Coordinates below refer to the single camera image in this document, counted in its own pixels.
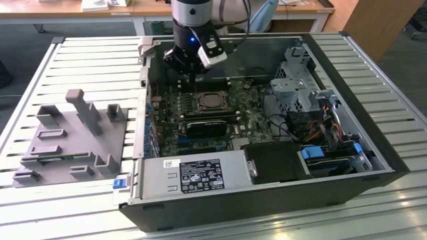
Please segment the white box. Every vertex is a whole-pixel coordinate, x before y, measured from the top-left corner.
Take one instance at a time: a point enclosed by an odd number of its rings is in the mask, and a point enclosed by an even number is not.
[[[130,0],[108,0],[109,6],[126,7]]]
[[[108,10],[106,0],[81,0],[81,12]]]

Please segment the blue latch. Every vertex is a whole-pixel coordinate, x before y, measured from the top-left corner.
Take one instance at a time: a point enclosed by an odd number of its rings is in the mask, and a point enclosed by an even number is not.
[[[309,158],[320,158],[324,157],[325,154],[322,153],[320,146],[308,146],[300,151],[301,157],[304,159]]]
[[[116,178],[112,182],[112,189],[124,189],[126,187],[126,179]]]
[[[353,149],[357,151],[357,153],[361,153],[362,149],[358,143],[353,144]]]

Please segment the warning label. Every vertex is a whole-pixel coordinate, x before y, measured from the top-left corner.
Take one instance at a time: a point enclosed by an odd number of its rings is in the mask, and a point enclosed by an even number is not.
[[[224,177],[218,159],[181,162],[180,191],[184,194],[224,188]]]

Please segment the motherboard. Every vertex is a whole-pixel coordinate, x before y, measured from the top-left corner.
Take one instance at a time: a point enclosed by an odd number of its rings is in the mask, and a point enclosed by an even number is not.
[[[245,77],[152,88],[160,156],[238,150],[273,141],[260,108],[262,85]]]

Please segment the wooden cabinet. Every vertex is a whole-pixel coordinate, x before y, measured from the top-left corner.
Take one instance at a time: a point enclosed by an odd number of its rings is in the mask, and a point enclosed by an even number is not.
[[[324,32],[345,31],[373,61],[377,61],[423,0],[329,0],[334,12]]]

